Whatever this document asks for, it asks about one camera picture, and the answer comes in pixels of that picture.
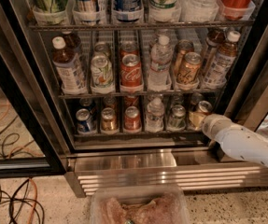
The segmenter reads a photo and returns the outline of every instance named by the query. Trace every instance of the iced tea bottle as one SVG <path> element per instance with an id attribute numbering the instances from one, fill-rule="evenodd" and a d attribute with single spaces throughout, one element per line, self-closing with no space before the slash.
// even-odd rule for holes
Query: iced tea bottle
<path id="1" fill-rule="evenodd" d="M 207 88 L 221 88 L 224 85 L 226 75 L 237 56 L 239 37 L 239 32 L 230 31 L 226 41 L 218 47 L 213 61 L 204 75 L 203 83 Z"/>
<path id="2" fill-rule="evenodd" d="M 219 45 L 226 41 L 225 37 L 225 29 L 221 28 L 214 28 L 210 30 L 207 34 L 205 44 L 201 50 L 201 57 L 203 59 L 202 66 L 201 66 L 201 74 L 205 74 L 207 69 L 209 68 L 214 55 L 217 52 L 217 48 Z"/>

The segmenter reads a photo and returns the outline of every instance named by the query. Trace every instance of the gold can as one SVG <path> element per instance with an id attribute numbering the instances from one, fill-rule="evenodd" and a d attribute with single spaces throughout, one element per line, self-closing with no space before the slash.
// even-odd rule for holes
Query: gold can
<path id="1" fill-rule="evenodd" d="M 180 65 L 176 81 L 179 84 L 191 84 L 195 81 L 201 66 L 201 56 L 196 52 L 189 52 L 184 56 Z"/>

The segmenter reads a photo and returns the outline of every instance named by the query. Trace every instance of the bottle label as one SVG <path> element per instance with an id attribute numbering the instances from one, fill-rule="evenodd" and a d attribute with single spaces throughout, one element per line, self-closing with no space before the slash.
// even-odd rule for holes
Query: bottle label
<path id="1" fill-rule="evenodd" d="M 226 56 L 217 52 L 211 66 L 207 70 L 205 83 L 221 84 L 234 60 L 235 56 Z"/>
<path id="2" fill-rule="evenodd" d="M 58 74 L 66 90 L 78 90 L 85 87 L 85 76 L 78 58 L 78 54 L 70 63 L 56 63 Z"/>

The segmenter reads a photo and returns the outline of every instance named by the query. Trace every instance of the water bottle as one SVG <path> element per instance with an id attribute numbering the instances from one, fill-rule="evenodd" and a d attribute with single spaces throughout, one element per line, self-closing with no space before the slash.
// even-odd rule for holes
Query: water bottle
<path id="1" fill-rule="evenodd" d="M 210 67 L 204 74 L 203 85 L 207 88 L 221 88 L 225 84 L 226 75 L 237 56 L 237 42 L 240 33 L 230 31 L 227 40 L 219 46 Z"/>
<path id="2" fill-rule="evenodd" d="M 63 83 L 65 94 L 80 94 L 85 87 L 85 77 L 78 54 L 66 46 L 64 39 L 52 39 L 52 61 Z"/>
<path id="3" fill-rule="evenodd" d="M 163 129 L 164 105 L 159 97 L 154 98 L 147 105 L 146 110 L 146 130 L 158 132 Z"/>
<path id="4" fill-rule="evenodd" d="M 151 64 L 148 72 L 148 83 L 151 86 L 166 85 L 172 56 L 170 38 L 167 35 L 160 35 L 158 42 L 151 50 Z"/>

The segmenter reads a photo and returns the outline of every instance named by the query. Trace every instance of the refrigerator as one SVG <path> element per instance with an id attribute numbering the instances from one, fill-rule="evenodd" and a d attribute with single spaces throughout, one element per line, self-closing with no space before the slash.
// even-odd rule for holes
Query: refrigerator
<path id="1" fill-rule="evenodd" d="M 144 4 L 141 22 L 114 22 L 114 14 L 107 6 L 106 22 L 88 26 L 73 22 L 41 25 L 33 20 L 33 0 L 0 0 L 0 89 L 44 154 L 39 158 L 1 159 L 0 177 L 64 174 L 78 197 L 93 195 L 99 188 L 150 184 L 178 184 L 183 190 L 268 186 L 268 168 L 231 159 L 201 129 L 189 129 L 188 125 L 180 132 L 164 128 L 152 133 L 145 129 L 144 122 L 144 103 L 149 95 L 163 94 L 166 106 L 172 96 L 180 95 L 188 110 L 191 96 L 201 93 L 212 104 L 213 113 L 268 139 L 268 125 L 263 126 L 268 116 L 268 0 L 252 2 L 252 15 L 240 21 L 153 23 L 148 22 L 148 8 Z M 226 85 L 215 90 L 182 91 L 170 81 L 169 90 L 151 91 L 144 70 L 142 90 L 134 93 L 140 101 L 142 130 L 126 133 L 123 97 L 133 94 L 120 85 L 121 42 L 136 42 L 144 65 L 149 59 L 148 43 L 154 30 L 169 29 L 173 42 L 192 40 L 195 50 L 200 52 L 207 29 L 214 27 L 230 27 L 241 33 L 238 56 Z M 95 92 L 88 72 L 87 93 L 63 93 L 51 60 L 51 40 L 62 35 L 62 31 L 71 30 L 81 38 L 88 67 L 97 42 L 106 42 L 111 47 L 116 78 L 112 92 Z M 101 132 L 104 97 L 115 97 L 118 101 L 117 133 Z M 82 98 L 92 98 L 96 103 L 95 133 L 77 132 L 76 112 Z"/>

